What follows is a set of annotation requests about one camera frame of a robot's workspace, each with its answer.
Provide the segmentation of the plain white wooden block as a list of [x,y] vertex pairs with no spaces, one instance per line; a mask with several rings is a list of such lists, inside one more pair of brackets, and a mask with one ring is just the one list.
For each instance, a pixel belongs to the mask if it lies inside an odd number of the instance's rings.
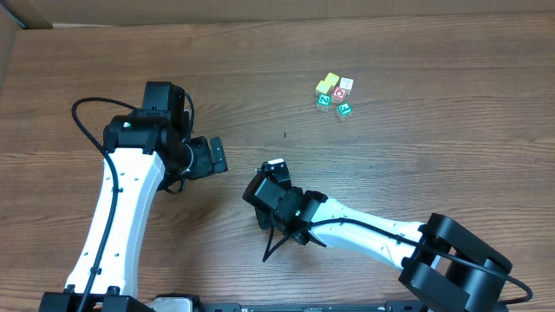
[[338,87],[343,89],[346,92],[346,95],[350,95],[353,88],[353,84],[354,84],[353,79],[350,79],[347,77],[341,77]]

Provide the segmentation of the yellow block near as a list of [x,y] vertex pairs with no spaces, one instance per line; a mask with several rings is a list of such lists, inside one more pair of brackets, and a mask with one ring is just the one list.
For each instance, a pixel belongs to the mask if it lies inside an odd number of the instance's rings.
[[315,94],[316,95],[328,94],[332,88],[333,86],[328,82],[320,81],[315,88]]

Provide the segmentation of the red letter block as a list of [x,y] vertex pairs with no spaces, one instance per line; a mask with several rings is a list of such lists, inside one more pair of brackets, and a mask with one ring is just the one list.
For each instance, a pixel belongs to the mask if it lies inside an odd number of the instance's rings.
[[340,87],[335,87],[331,94],[331,102],[335,104],[341,104],[345,101],[347,96],[347,90]]

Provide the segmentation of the yellow block far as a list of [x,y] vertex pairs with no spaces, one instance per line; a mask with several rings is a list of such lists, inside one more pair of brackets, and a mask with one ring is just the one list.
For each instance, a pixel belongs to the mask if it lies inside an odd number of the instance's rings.
[[332,72],[329,72],[326,75],[324,81],[329,83],[334,88],[337,85],[337,83],[340,81],[340,76]]

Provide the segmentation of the yellow block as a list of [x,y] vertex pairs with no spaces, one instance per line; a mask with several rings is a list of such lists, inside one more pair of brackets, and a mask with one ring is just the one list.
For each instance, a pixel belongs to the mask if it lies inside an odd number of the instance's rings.
[[316,95],[328,94],[332,88],[333,86],[328,82],[320,81],[315,88],[315,94]]
[[332,72],[329,72],[326,75],[324,81],[329,83],[334,88],[337,85],[337,83],[340,81],[340,76]]

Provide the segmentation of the green E letter block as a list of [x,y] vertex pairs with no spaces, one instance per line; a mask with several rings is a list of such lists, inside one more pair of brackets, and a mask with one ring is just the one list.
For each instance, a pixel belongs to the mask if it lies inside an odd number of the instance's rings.
[[336,116],[340,121],[347,120],[352,114],[353,114],[353,109],[348,102],[339,104],[336,107]]

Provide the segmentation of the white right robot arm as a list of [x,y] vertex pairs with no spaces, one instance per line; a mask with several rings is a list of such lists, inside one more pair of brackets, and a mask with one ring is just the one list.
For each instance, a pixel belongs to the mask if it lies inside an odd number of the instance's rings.
[[493,311],[512,264],[453,219],[402,222],[351,209],[291,183],[282,159],[264,162],[246,187],[263,230],[298,244],[354,250],[400,271],[399,281],[432,311]]

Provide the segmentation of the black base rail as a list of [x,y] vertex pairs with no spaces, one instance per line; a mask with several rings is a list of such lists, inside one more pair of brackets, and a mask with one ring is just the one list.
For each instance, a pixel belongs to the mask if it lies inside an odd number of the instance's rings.
[[157,295],[156,299],[192,300],[192,312],[425,312],[428,309],[415,300],[387,301],[367,304],[270,304],[244,305],[236,302],[202,302],[199,296],[184,294]]

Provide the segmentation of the green Z letter block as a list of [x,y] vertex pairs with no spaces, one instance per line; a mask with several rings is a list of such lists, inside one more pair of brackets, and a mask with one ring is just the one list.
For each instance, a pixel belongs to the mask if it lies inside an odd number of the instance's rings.
[[316,109],[323,112],[328,112],[330,109],[330,97],[326,94],[320,94],[317,97]]

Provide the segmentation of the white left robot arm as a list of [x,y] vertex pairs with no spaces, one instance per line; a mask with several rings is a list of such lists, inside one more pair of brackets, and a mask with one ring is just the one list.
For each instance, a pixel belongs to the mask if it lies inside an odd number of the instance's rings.
[[46,292],[41,311],[199,311],[186,295],[140,302],[138,264],[153,197],[187,180],[226,172],[219,137],[192,136],[190,95],[169,81],[149,81],[141,107],[117,115],[103,140],[101,192],[82,253],[61,292]]

